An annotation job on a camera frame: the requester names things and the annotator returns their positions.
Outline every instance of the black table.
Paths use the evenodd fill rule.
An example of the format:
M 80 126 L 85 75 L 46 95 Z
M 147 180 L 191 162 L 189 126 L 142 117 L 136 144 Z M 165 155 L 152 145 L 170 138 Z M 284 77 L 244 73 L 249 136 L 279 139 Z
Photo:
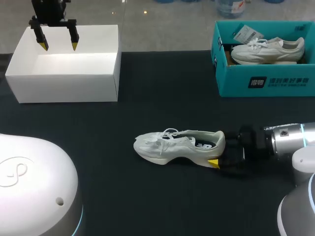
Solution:
M 3 71 L 8 58 L 0 57 Z M 166 128 L 310 122 L 315 100 L 220 98 L 209 51 L 123 53 L 121 68 L 117 103 L 19 104 L 0 79 L 0 132 L 45 139 L 69 154 L 87 235 L 278 236 L 278 206 L 294 188 L 285 167 L 264 162 L 251 178 L 228 177 L 182 159 L 150 163 L 132 144 Z

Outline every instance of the screw hole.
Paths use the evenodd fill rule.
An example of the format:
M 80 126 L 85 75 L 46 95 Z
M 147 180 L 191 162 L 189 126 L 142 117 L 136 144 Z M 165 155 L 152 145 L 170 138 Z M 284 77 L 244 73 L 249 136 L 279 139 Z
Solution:
M 56 203 L 60 206 L 63 206 L 63 199 L 62 198 L 56 198 Z
M 287 135 L 286 131 L 281 131 L 281 135 Z

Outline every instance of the teal shoe box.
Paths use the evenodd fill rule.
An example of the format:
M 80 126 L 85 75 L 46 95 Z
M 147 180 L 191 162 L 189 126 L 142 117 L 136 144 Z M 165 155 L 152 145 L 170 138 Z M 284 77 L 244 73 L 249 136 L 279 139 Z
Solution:
M 241 24 L 287 41 L 305 39 L 305 64 L 228 65 L 224 52 Z M 211 57 L 222 97 L 315 96 L 315 25 L 299 21 L 217 21 Z

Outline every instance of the white box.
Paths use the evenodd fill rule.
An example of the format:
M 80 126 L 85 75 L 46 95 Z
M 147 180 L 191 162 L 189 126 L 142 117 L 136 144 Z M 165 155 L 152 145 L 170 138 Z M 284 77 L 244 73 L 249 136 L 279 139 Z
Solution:
M 76 51 L 66 27 L 42 29 L 48 51 L 27 27 L 5 74 L 20 103 L 118 100 L 118 26 L 77 26 L 80 40 Z

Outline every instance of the tiled floor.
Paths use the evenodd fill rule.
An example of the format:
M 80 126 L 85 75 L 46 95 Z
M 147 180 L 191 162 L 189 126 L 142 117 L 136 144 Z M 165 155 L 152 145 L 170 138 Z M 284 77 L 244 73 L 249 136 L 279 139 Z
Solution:
M 252 0 L 240 19 L 315 20 L 314 9 L 315 0 Z M 209 50 L 214 21 L 224 20 L 211 0 L 72 0 L 66 12 L 79 25 L 117 24 L 123 51 Z M 14 51 L 33 14 L 30 0 L 0 0 L 0 53 Z

